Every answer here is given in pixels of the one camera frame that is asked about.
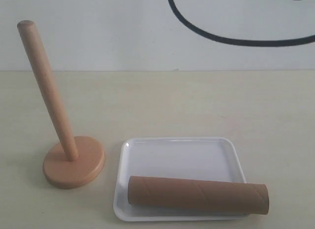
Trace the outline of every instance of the wooden stand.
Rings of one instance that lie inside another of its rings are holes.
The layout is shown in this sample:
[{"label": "wooden stand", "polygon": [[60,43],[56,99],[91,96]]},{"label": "wooden stand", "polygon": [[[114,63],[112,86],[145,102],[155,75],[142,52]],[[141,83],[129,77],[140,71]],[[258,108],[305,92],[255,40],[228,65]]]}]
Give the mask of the wooden stand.
[{"label": "wooden stand", "polygon": [[44,175],[52,185],[62,189],[85,185],[103,169],[105,154],[102,145],[91,137],[73,137],[36,24],[33,21],[21,21],[17,27],[60,140],[44,160]]}]

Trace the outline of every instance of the wooden rod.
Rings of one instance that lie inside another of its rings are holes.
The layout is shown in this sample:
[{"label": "wooden rod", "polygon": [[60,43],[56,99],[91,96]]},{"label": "wooden rod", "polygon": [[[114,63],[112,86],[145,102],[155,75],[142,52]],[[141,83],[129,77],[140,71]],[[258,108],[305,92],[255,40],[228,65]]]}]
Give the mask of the wooden rod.
[{"label": "wooden rod", "polygon": [[17,27],[64,153],[69,161],[75,161],[79,157],[78,150],[36,24],[21,21]]}]

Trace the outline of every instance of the white tray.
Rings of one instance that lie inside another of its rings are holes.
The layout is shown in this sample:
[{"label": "white tray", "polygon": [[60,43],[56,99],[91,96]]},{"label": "white tray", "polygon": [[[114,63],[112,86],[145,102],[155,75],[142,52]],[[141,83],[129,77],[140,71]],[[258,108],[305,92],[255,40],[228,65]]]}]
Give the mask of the white tray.
[{"label": "white tray", "polygon": [[167,137],[126,141],[120,156],[114,211],[124,221],[229,220],[247,216],[130,205],[127,186],[132,175],[246,183],[235,148],[225,138]]}]

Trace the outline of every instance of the white wall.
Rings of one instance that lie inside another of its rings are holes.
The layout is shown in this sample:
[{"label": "white wall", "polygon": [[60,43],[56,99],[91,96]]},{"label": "white wall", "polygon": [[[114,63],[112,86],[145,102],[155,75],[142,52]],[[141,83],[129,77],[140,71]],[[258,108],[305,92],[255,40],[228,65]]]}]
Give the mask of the white wall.
[{"label": "white wall", "polygon": [[[202,29],[248,39],[315,34],[315,0],[175,0]],[[167,0],[0,0],[0,70],[30,70],[16,24],[34,20],[54,70],[315,68],[315,44],[248,48],[196,35]]]}]

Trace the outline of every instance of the paper towel roll tube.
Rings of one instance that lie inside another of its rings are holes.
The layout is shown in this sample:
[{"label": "paper towel roll tube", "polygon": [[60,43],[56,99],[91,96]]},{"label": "paper towel roll tube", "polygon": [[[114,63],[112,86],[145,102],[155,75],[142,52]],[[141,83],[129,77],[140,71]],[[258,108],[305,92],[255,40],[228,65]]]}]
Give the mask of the paper towel roll tube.
[{"label": "paper towel roll tube", "polygon": [[129,204],[218,213],[268,214],[265,185],[131,176]]}]

